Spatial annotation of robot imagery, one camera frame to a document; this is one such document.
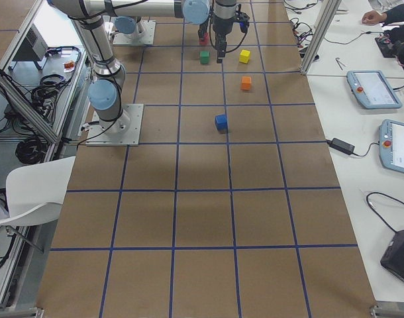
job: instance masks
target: chair leg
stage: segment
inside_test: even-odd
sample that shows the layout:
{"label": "chair leg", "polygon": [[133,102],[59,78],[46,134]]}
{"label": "chair leg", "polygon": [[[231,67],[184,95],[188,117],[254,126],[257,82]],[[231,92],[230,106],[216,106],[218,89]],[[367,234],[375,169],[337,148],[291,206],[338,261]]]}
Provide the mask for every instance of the chair leg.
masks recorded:
{"label": "chair leg", "polygon": [[38,247],[37,245],[35,245],[33,242],[31,242],[29,239],[27,239],[24,235],[22,235],[20,232],[18,232],[16,229],[14,229],[12,226],[10,225],[6,225],[5,226],[6,231],[9,232],[14,232],[16,235],[18,235],[19,237],[21,237],[23,240],[25,240],[27,243],[29,243],[29,245],[31,245],[31,247],[34,247],[35,249],[37,249],[40,253],[44,254],[43,248]]}

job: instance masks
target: power adapter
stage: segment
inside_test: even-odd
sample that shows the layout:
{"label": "power adapter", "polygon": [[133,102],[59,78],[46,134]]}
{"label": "power adapter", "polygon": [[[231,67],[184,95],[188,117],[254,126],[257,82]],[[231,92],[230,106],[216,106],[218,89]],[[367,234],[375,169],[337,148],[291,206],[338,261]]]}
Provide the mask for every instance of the power adapter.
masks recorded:
{"label": "power adapter", "polygon": [[344,154],[350,155],[354,153],[355,146],[353,144],[348,144],[340,139],[333,138],[332,140],[327,140],[327,144],[329,147],[339,150]]}

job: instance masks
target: blue cube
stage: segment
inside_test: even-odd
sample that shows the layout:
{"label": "blue cube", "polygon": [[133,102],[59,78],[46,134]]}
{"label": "blue cube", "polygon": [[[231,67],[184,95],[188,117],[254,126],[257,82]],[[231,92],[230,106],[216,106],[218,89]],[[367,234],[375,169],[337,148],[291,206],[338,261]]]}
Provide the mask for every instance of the blue cube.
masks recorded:
{"label": "blue cube", "polygon": [[227,129],[227,117],[225,114],[215,116],[215,126],[218,131]]}

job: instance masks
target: metal mounting plate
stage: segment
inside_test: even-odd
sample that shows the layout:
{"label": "metal mounting plate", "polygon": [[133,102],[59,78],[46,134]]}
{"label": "metal mounting plate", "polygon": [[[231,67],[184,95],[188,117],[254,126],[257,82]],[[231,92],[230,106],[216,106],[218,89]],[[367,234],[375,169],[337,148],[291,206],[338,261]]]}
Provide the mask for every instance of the metal mounting plate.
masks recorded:
{"label": "metal mounting plate", "polygon": [[[143,104],[124,104],[124,111],[131,118],[130,127],[124,132],[116,134],[103,133],[98,137],[86,141],[88,146],[138,146],[140,138],[140,129],[142,126]],[[95,112],[92,121],[98,121],[99,116]],[[102,132],[99,125],[91,126],[89,129],[88,138],[97,136]]]}
{"label": "metal mounting plate", "polygon": [[155,21],[142,21],[146,32],[140,38],[131,39],[123,33],[118,33],[114,37],[113,45],[115,46],[144,46],[153,45],[155,37]]}

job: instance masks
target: black sleeve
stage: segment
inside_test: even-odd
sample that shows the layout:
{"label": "black sleeve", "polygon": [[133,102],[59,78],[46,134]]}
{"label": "black sleeve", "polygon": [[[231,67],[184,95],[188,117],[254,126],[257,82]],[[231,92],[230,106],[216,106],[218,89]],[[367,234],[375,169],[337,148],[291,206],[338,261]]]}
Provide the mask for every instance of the black sleeve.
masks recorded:
{"label": "black sleeve", "polygon": [[389,11],[385,12],[387,18],[384,22],[384,25],[388,25],[394,22],[404,22],[404,4],[398,5]]}

